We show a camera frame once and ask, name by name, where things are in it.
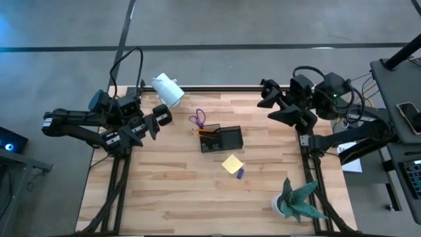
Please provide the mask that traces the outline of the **black device with blue light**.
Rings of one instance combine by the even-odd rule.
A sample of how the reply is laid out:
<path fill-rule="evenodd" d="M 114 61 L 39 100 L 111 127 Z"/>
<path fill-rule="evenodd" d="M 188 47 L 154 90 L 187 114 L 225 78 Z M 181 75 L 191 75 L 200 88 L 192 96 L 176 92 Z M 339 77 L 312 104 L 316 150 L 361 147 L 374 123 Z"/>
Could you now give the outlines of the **black device with blue light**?
<path fill-rule="evenodd" d="M 22 154 L 28 138 L 21 136 L 15 132 L 7 130 L 6 128 L 0 127 L 0 148 L 8 152 Z"/>

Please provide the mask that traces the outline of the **black aluminium table frame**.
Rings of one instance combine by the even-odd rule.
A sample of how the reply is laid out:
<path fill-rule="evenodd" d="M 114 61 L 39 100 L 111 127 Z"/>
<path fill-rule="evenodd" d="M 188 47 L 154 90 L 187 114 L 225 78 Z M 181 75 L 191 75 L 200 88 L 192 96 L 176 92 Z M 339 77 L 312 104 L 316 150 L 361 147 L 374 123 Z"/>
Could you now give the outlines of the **black aluminium table frame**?
<path fill-rule="evenodd" d="M 258 86 L 188 88 L 173 121 L 157 139 L 144 138 L 132 151 L 125 193 L 112 205 L 99 230 L 121 235 L 289 235 L 313 234 L 324 221 L 284 218 L 273 212 L 272 199 L 289 178 L 294 188 L 305 183 L 296 131 L 270 120 L 257 107 Z M 195 125 L 196 109 L 209 124 L 240 126 L 243 148 L 202 153 Z M 222 163 L 235 155 L 241 180 Z"/>

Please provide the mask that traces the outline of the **smartphone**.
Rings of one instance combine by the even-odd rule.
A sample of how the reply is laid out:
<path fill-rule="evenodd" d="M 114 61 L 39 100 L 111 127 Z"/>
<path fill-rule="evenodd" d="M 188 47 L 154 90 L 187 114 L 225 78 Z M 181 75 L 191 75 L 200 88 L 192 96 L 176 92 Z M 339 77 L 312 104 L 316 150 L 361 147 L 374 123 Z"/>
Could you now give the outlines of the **smartphone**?
<path fill-rule="evenodd" d="M 421 135 L 421 111 L 419 111 L 412 102 L 397 104 L 396 108 L 412 133 Z"/>

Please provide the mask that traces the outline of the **white paper sheet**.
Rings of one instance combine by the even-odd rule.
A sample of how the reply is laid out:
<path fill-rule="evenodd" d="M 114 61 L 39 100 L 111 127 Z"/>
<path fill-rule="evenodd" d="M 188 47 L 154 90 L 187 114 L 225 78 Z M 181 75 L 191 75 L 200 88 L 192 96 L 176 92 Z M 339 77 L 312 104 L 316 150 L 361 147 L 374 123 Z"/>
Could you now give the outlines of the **white paper sheet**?
<path fill-rule="evenodd" d="M 340 144 L 337 147 L 337 151 L 338 151 L 338 153 L 342 153 L 342 152 L 346 151 L 347 149 L 349 149 L 350 147 L 353 147 L 356 144 L 357 144 L 356 142 L 348 142 L 348 143 Z M 361 166 L 361 163 L 360 163 L 360 159 L 356 159 L 354 161 L 351 161 L 350 163 L 342 165 L 341 167 L 342 167 L 342 170 L 344 172 L 362 173 L 362 166 Z"/>

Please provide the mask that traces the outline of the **black metal stand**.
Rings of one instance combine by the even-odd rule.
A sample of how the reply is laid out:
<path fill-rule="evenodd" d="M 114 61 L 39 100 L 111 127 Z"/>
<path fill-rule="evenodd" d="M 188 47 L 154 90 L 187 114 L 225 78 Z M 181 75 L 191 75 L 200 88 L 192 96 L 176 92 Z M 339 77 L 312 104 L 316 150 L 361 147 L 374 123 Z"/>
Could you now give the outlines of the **black metal stand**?
<path fill-rule="evenodd" d="M 33 169 L 47 173 L 52 164 L 0 149 L 0 237 L 10 232 Z"/>

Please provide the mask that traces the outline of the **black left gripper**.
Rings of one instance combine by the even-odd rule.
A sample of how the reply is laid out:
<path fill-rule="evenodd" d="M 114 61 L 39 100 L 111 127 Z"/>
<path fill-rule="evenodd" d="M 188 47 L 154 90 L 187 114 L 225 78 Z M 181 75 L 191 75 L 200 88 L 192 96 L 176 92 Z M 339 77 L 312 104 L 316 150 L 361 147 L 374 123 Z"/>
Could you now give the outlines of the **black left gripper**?
<path fill-rule="evenodd" d="M 132 147 L 143 147 L 142 139 L 149 133 L 153 140 L 161 131 L 161 126 L 172 122 L 172 113 L 162 104 L 153 108 L 152 113 L 145 116 L 134 116 L 126 124 L 116 130 L 100 134 L 105 142 L 101 147 L 107 152 L 128 152 Z"/>

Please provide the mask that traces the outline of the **green potted succulent plant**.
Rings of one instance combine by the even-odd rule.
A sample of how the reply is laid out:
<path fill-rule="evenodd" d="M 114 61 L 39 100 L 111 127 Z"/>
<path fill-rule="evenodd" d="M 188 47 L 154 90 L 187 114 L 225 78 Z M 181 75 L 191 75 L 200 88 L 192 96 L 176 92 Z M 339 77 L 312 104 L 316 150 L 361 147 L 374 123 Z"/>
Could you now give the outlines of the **green potted succulent plant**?
<path fill-rule="evenodd" d="M 327 216 L 305 201 L 317 186 L 318 182 L 312 181 L 293 190 L 289 178 L 286 178 L 282 192 L 272 199 L 273 212 L 283 215 L 286 219 L 294 217 L 297 222 L 301 222 L 301 216 L 312 219 L 327 219 Z"/>

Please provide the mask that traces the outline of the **yellow sticky note pad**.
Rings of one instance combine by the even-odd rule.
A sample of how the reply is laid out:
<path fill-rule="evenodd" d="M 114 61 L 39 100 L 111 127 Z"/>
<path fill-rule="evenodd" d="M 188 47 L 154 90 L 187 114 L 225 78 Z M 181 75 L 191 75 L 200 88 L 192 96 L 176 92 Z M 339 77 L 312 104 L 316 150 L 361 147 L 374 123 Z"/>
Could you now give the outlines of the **yellow sticky note pad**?
<path fill-rule="evenodd" d="M 236 173 L 240 168 L 243 167 L 243 163 L 235 156 L 230 155 L 223 163 L 222 167 L 230 174 Z"/>

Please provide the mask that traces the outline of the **black mesh desk organizer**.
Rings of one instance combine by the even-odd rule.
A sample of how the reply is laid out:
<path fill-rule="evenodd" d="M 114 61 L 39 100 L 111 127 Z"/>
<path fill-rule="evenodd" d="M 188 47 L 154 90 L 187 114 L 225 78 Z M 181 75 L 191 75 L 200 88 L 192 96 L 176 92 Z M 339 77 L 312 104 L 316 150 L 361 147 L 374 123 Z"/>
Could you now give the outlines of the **black mesh desk organizer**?
<path fill-rule="evenodd" d="M 209 130 L 215 130 L 218 127 L 221 127 L 220 124 L 210 124 L 203 127 L 203 129 L 209 129 Z M 198 132 L 200 134 L 212 134 L 212 133 L 205 133 L 205 132 Z M 221 127 L 221 130 L 218 134 L 218 137 L 216 139 L 211 138 L 203 138 L 199 137 L 200 139 L 200 148 L 201 144 L 204 142 L 213 143 L 216 141 L 219 141 L 221 143 L 221 150 L 219 151 L 225 151 L 225 150 L 232 150 L 232 149 L 242 149 L 243 148 L 243 136 L 241 133 L 241 127 L 240 126 L 228 126 L 228 127 Z"/>

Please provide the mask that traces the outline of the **grey side desk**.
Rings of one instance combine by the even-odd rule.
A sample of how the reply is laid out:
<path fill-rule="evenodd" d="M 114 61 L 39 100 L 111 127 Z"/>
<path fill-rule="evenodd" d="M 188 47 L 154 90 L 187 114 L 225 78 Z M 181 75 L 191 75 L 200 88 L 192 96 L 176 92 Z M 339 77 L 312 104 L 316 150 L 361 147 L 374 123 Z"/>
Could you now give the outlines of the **grey side desk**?
<path fill-rule="evenodd" d="M 408 61 L 402 62 L 395 70 L 386 69 L 381 61 L 372 61 L 370 67 L 399 139 L 388 143 L 387 150 L 412 217 L 421 225 L 421 197 L 414 198 L 400 166 L 406 161 L 421 160 L 421 135 L 411 131 L 397 109 L 398 104 L 411 102 L 421 111 L 421 67 Z"/>

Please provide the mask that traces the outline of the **black pole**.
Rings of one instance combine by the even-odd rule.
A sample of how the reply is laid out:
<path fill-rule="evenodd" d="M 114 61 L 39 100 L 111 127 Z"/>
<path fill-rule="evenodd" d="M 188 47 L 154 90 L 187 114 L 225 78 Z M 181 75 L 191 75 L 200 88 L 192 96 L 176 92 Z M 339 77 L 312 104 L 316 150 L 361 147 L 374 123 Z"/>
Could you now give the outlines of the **black pole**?
<path fill-rule="evenodd" d="M 388 70 L 395 70 L 395 68 L 402 63 L 403 61 L 407 60 L 413 53 L 418 51 L 421 48 L 421 33 L 416 36 L 411 42 L 409 42 L 406 46 L 400 49 L 394 56 L 390 59 L 383 61 L 384 68 Z"/>

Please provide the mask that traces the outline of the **black keyboard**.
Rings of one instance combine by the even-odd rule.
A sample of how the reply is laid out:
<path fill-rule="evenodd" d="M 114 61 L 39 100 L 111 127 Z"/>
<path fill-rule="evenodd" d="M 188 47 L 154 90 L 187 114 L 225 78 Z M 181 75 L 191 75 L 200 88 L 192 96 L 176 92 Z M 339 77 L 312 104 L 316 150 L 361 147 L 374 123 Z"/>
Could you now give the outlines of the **black keyboard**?
<path fill-rule="evenodd" d="M 421 199 L 421 159 L 399 163 L 414 199 Z"/>

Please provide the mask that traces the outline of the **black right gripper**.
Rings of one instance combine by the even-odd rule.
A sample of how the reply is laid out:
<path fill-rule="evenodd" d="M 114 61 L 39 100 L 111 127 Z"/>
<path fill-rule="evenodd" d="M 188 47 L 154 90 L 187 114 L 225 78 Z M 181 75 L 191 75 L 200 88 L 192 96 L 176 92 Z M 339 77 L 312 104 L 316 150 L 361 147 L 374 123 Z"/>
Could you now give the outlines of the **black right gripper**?
<path fill-rule="evenodd" d="M 274 80 L 261 80 L 262 101 L 258 102 L 257 107 L 271 109 L 276 103 L 279 111 L 268 114 L 268 118 L 282 122 L 294 127 L 298 132 L 312 132 L 317 122 L 317 116 L 310 111 L 310 97 L 307 99 L 296 98 L 288 89 L 283 92 L 280 85 Z"/>

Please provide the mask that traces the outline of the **purple scissors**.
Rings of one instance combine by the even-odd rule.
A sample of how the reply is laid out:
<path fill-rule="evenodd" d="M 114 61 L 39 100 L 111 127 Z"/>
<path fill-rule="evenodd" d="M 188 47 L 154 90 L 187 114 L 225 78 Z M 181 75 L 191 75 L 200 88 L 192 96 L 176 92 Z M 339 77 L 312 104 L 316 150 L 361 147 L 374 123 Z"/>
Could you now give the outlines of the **purple scissors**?
<path fill-rule="evenodd" d="M 189 121 L 202 129 L 205 126 L 206 114 L 202 109 L 196 109 L 195 114 L 189 117 Z"/>

